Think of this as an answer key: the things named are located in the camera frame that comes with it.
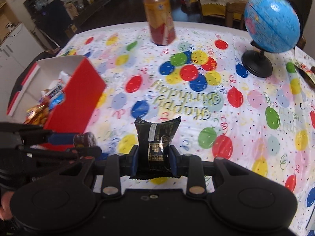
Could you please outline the person left hand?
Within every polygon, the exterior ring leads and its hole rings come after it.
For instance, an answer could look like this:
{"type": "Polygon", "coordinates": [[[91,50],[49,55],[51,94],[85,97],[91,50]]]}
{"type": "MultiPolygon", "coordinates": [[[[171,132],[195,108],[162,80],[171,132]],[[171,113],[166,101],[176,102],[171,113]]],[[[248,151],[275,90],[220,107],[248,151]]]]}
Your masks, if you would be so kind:
{"type": "Polygon", "coordinates": [[[3,193],[1,196],[0,219],[2,221],[11,220],[13,218],[10,209],[10,201],[13,195],[14,195],[13,191],[7,191],[3,193]]]}

